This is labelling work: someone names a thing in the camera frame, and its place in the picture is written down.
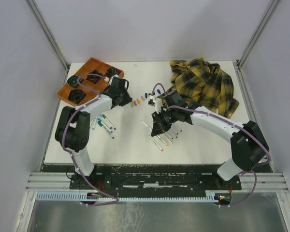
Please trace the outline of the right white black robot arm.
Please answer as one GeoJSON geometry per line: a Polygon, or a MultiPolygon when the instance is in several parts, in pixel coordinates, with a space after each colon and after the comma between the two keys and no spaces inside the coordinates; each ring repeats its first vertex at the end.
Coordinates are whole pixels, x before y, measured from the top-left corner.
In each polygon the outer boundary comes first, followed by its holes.
{"type": "Polygon", "coordinates": [[[214,187],[223,189],[234,176],[270,162],[269,146],[256,122],[232,121],[198,102],[188,103],[176,91],[158,97],[150,95],[148,99],[148,104],[155,108],[151,136],[168,132],[179,121],[204,128],[231,145],[231,158],[222,163],[212,177],[214,187]]]}

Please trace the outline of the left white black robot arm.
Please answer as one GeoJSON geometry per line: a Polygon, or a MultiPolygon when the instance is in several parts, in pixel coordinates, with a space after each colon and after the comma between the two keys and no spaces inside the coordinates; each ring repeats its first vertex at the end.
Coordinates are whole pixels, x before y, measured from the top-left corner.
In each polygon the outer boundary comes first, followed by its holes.
{"type": "Polygon", "coordinates": [[[61,144],[64,151],[70,154],[75,171],[82,175],[80,182],[86,188],[97,184],[97,176],[92,174],[94,164],[87,150],[89,142],[90,123],[100,114],[117,106],[125,106],[132,101],[128,93],[129,81],[118,75],[105,77],[109,85],[102,91],[78,84],[96,94],[96,97],[77,107],[65,106],[60,114],[55,132],[55,140],[61,144]]]}

